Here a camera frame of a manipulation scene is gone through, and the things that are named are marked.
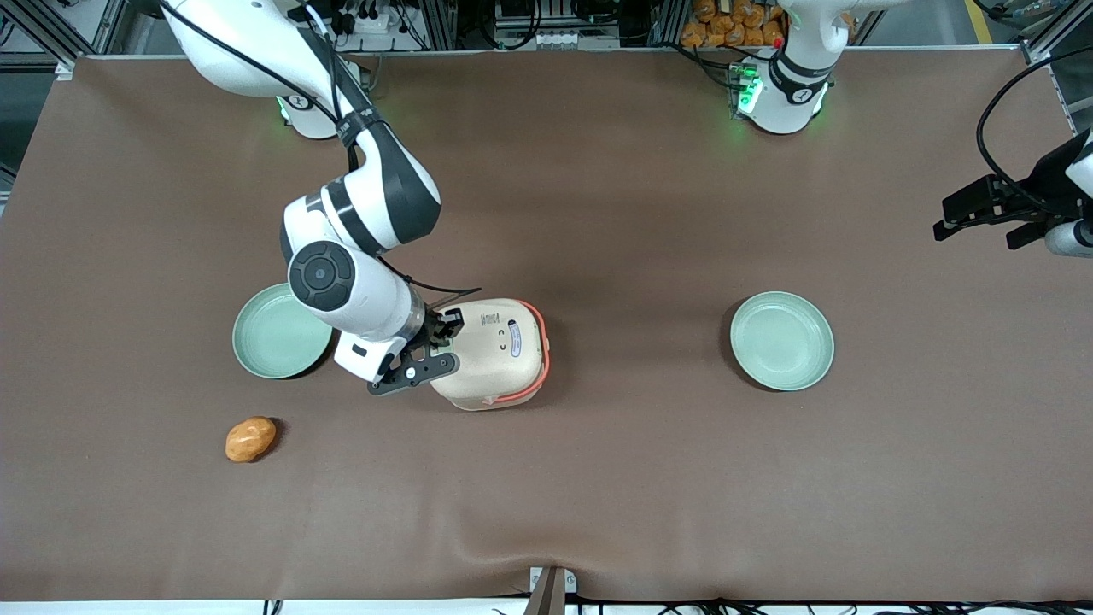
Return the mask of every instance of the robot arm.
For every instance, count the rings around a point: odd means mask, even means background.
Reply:
[[[427,314],[418,293],[375,258],[432,232],[440,212],[436,184],[341,58],[331,57],[328,43],[297,28],[268,0],[162,0],[162,4],[187,58],[213,84],[246,96],[294,92],[210,42],[191,24],[274,71],[327,109],[336,108],[333,96],[338,96],[338,108],[344,111],[338,134],[346,147],[361,147],[364,164],[290,203],[281,227],[293,293],[312,314],[342,332],[334,360],[378,385],[396,358],[454,335],[460,323],[442,322]],[[454,358],[448,365],[455,368]]]
[[[1018,184],[1038,202],[1019,193],[997,175],[985,175],[942,201],[943,218],[933,238],[944,240],[961,228],[1020,221],[1006,234],[1010,249],[1039,238],[1059,256],[1093,258],[1093,135],[1089,129],[1039,158]]]
[[[755,67],[762,85],[757,94],[738,103],[740,113],[777,134],[804,128],[820,113],[828,76],[849,40],[843,13],[890,9],[907,1],[779,0],[789,15],[785,45],[768,58],[744,62]]]

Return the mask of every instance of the orange rim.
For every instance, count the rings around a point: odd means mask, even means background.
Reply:
[[[519,298],[517,298],[517,300],[519,300],[521,304],[524,304],[525,307],[527,307],[527,309],[534,316],[536,321],[539,323],[539,340],[542,343],[542,350],[543,350],[543,369],[541,372],[539,372],[539,378],[537,378],[536,381],[532,382],[530,387],[528,387],[524,391],[520,391],[519,393],[510,393],[508,395],[502,395],[501,398],[494,400],[493,404],[505,404],[508,402],[515,402],[520,398],[527,398],[528,395],[534,393],[536,391],[542,388],[543,382],[546,380],[546,375],[550,374],[550,343],[546,341],[546,322],[543,321],[543,316],[539,314],[539,310],[536,310],[534,305],[528,303],[527,300],[520,300]]]

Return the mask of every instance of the bread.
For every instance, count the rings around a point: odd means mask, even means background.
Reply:
[[[742,45],[744,42],[744,26],[737,24],[725,35],[726,45]]]
[[[785,38],[781,32],[781,24],[776,21],[766,22],[763,24],[763,44],[764,45],[775,45],[778,40]]]
[[[754,10],[751,0],[732,1],[732,21],[737,23],[744,23],[744,20],[748,19],[748,16],[753,12]]]
[[[846,26],[850,28],[850,42],[854,42],[855,37],[858,36],[858,20],[854,19],[850,13],[843,13],[843,21],[846,22]]]
[[[760,27],[766,17],[766,9],[760,4],[752,4],[752,12],[743,19],[744,27]]]
[[[709,22],[709,32],[712,34],[726,34],[732,31],[733,25],[736,24],[732,23],[730,15],[720,14]]]
[[[250,417],[227,433],[224,454],[235,463],[252,462],[273,443],[277,426],[266,417]]]
[[[744,46],[762,46],[763,31],[757,27],[744,28]]]
[[[714,0],[694,0],[691,8],[694,10],[694,16],[702,23],[709,23],[709,20],[717,15],[717,4]]]
[[[684,47],[702,47],[706,43],[706,24],[690,22],[683,26],[680,45]]]

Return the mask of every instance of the green bowl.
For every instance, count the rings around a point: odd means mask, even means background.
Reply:
[[[232,348],[248,372],[289,378],[322,357],[332,333],[333,329],[308,312],[283,283],[259,292],[243,306],[232,331]]]
[[[789,292],[763,292],[744,300],[732,317],[729,339],[748,376],[776,391],[812,387],[835,360],[827,319],[815,305]]]

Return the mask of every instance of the sticker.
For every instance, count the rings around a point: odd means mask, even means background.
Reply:
[[[289,100],[289,106],[291,106],[296,110],[307,110],[314,106],[312,105],[312,100],[308,100],[307,98],[303,96],[297,96],[295,94],[289,96],[286,100]]]
[[[520,356],[520,348],[524,346],[520,339],[520,326],[516,321],[508,321],[508,333],[513,336],[513,357]]]

